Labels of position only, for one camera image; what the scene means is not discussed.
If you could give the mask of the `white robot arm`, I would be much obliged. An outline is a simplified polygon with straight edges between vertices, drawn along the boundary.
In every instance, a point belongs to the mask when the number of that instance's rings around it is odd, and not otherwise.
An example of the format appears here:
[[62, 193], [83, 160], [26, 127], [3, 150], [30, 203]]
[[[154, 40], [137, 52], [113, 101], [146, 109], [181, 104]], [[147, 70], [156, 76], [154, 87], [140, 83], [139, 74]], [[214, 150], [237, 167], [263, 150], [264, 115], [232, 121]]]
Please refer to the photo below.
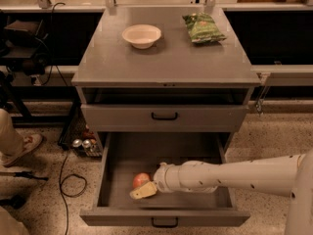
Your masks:
[[285, 235], [313, 234], [313, 151], [227, 164], [162, 163], [154, 177], [132, 190], [130, 197], [139, 200], [158, 192], [211, 193], [219, 186], [289, 197]]

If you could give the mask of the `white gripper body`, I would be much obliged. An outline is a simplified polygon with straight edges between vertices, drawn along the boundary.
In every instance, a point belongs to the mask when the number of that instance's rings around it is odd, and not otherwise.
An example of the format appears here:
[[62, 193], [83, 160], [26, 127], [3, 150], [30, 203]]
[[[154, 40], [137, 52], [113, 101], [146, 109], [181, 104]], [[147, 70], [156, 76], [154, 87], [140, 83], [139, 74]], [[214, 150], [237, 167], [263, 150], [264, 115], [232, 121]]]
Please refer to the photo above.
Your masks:
[[161, 163], [154, 174], [154, 183], [157, 190], [162, 193], [181, 191], [179, 170], [179, 165]]

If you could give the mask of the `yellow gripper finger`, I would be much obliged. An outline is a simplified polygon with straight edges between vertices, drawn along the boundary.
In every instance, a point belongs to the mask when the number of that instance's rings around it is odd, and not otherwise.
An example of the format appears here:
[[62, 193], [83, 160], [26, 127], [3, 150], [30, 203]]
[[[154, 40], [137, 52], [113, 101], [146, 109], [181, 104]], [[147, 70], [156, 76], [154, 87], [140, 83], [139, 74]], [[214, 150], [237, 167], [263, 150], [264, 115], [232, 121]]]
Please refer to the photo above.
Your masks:
[[130, 192], [130, 197], [134, 200], [151, 197], [157, 193], [157, 187], [152, 181], [146, 182]]

